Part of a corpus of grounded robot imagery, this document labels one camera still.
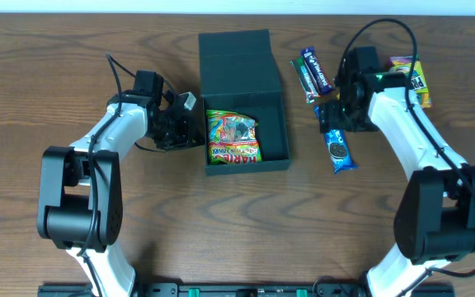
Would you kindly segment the blue Oreo cookie pack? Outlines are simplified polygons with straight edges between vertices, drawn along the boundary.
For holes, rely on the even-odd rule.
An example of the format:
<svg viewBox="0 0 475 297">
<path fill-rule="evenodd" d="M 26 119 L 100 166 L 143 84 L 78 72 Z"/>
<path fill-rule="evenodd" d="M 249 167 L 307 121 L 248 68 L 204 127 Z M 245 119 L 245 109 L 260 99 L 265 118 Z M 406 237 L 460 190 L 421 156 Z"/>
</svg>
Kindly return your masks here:
<svg viewBox="0 0 475 297">
<path fill-rule="evenodd" d="M 358 165 L 351 158 L 338 115 L 332 114 L 328 110 L 327 104 L 314 106 L 313 112 L 319 121 L 320 133 L 323 135 L 330 154 L 334 173 L 357 169 Z"/>
</svg>

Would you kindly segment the Haribo gummy candy bag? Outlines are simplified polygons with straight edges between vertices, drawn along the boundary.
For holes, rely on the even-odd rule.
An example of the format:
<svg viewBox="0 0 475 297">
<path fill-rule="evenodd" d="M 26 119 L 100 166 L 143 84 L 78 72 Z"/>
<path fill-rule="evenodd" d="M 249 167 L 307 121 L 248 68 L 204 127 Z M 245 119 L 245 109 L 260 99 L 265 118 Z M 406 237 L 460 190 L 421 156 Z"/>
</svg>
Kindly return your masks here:
<svg viewBox="0 0 475 297">
<path fill-rule="evenodd" d="M 207 110 L 209 165 L 262 161 L 257 122 L 232 111 Z"/>
</svg>

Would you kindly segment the dark green gift box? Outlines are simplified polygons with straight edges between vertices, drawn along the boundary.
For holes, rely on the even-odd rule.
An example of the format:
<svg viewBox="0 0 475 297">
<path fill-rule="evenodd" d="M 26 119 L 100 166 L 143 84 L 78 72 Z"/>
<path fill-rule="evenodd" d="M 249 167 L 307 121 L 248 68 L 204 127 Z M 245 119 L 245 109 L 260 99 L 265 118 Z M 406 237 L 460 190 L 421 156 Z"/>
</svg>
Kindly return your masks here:
<svg viewBox="0 0 475 297">
<path fill-rule="evenodd" d="M 204 110 L 232 111 L 256 120 L 262 161 L 209 164 L 208 176 L 286 170 L 290 165 L 283 88 L 267 29 L 200 33 L 200 99 Z"/>
</svg>

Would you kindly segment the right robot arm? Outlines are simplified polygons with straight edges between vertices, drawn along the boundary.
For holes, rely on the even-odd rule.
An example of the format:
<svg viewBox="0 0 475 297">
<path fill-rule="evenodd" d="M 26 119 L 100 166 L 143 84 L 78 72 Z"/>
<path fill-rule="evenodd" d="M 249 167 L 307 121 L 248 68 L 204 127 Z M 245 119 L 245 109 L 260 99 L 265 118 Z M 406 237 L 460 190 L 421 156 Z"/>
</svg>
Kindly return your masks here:
<svg viewBox="0 0 475 297">
<path fill-rule="evenodd" d="M 382 132 L 408 180 L 393 221 L 395 243 L 363 275 L 357 295 L 410 296 L 475 252 L 475 166 L 444 141 L 409 82 L 405 73 L 384 72 L 375 48 L 354 48 L 335 79 L 339 99 L 317 109 L 324 134 Z"/>
</svg>

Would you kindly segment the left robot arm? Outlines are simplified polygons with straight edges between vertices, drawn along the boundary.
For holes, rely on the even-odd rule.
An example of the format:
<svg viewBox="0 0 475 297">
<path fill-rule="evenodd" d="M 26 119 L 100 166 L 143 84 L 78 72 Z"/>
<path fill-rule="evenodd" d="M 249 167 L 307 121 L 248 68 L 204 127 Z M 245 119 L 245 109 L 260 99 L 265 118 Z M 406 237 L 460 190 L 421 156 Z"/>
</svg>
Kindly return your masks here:
<svg viewBox="0 0 475 297">
<path fill-rule="evenodd" d="M 161 75 L 134 74 L 134 85 L 107 102 L 102 119 L 69 146 L 48 147 L 40 168 L 37 229 L 84 270 L 86 285 L 42 285 L 40 296 L 143 296 L 117 238 L 123 219 L 120 164 L 142 138 L 159 153 L 205 142 L 192 92 L 178 94 Z"/>
</svg>

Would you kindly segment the green chocolate bar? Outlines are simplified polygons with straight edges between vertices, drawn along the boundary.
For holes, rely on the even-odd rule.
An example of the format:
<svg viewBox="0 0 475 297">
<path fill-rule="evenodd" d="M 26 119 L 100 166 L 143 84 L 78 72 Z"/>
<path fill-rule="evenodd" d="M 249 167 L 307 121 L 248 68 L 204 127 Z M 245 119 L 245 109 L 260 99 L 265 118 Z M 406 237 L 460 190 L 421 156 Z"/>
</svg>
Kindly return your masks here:
<svg viewBox="0 0 475 297">
<path fill-rule="evenodd" d="M 290 63 L 299 77 L 300 84 L 305 93 L 305 101 L 308 105 L 311 105 L 312 103 L 315 102 L 317 98 L 320 97 L 320 94 L 317 88 L 315 87 L 314 81 L 308 70 L 308 67 L 302 57 L 293 59 L 290 61 Z"/>
</svg>

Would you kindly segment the purple Dairy Milk bar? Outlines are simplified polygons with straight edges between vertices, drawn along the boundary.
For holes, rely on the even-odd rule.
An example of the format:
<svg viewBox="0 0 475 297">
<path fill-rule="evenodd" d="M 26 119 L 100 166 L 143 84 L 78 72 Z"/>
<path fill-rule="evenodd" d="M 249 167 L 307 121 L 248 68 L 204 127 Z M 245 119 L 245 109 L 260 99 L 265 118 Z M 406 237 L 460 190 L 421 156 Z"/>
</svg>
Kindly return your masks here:
<svg viewBox="0 0 475 297">
<path fill-rule="evenodd" d="M 313 46 L 301 50 L 304 62 L 310 70 L 317 89 L 321 95 L 327 95 L 334 90 L 327 75 L 325 74 L 322 65 L 320 64 L 315 49 Z"/>
</svg>

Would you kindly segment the green Pretz box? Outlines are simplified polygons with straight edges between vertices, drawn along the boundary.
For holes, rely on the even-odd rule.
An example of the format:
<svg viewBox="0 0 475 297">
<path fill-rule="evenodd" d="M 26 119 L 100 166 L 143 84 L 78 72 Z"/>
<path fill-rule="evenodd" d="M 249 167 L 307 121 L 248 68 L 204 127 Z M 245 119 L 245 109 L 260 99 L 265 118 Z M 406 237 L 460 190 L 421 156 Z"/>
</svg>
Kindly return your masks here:
<svg viewBox="0 0 475 297">
<path fill-rule="evenodd" d="M 412 66 L 412 56 L 392 56 L 388 59 L 386 69 L 390 73 L 404 73 L 409 74 Z M 414 63 L 410 89 L 416 92 L 417 100 L 422 108 L 431 108 L 432 100 L 429 94 L 428 85 L 422 69 L 421 61 L 416 57 Z"/>
</svg>

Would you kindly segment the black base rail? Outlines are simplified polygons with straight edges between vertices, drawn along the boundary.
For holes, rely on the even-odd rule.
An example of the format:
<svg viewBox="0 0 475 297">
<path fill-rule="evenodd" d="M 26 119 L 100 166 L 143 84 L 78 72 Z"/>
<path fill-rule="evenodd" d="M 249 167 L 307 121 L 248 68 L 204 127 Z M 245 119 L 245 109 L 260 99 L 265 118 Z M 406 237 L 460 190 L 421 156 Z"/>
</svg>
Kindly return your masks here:
<svg viewBox="0 0 475 297">
<path fill-rule="evenodd" d="M 40 285 L 37 296 L 92 296 L 91 285 Z M 354 283 L 319 285 L 178 285 L 153 283 L 136 285 L 131 296 L 146 297 L 340 297 L 369 296 Z M 452 285 L 421 285 L 413 297 L 454 297 Z"/>
</svg>

